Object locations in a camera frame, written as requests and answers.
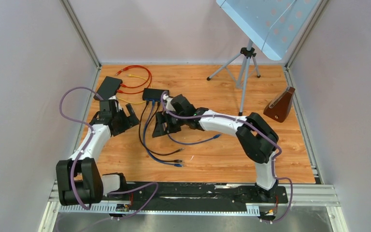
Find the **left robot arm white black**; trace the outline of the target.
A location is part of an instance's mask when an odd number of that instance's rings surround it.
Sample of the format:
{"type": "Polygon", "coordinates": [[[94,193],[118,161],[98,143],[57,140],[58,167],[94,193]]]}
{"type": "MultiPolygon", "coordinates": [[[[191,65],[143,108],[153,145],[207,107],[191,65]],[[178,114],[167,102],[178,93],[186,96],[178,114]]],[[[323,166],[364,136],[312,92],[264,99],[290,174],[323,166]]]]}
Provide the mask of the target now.
{"type": "Polygon", "coordinates": [[[126,113],[114,99],[101,100],[100,109],[91,119],[89,131],[79,148],[56,165],[59,201],[62,205],[99,203],[111,193],[122,200],[128,195],[128,186],[122,173],[100,175],[96,161],[105,144],[114,136],[139,124],[131,104],[126,113]]]}

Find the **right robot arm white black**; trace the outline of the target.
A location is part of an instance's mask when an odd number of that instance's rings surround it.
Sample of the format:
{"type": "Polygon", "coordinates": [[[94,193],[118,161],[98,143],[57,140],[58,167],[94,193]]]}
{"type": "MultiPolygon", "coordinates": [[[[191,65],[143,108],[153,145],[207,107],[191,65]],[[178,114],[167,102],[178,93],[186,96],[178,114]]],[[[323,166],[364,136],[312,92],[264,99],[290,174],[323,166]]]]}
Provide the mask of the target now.
{"type": "Polygon", "coordinates": [[[163,109],[156,114],[154,138],[177,133],[184,125],[192,130],[234,136],[246,156],[255,163],[257,197],[263,202],[275,197],[278,181],[274,177],[272,159],[279,137],[259,114],[230,116],[204,107],[195,108],[182,94],[170,97],[166,90],[162,92],[160,102],[163,109]]]}

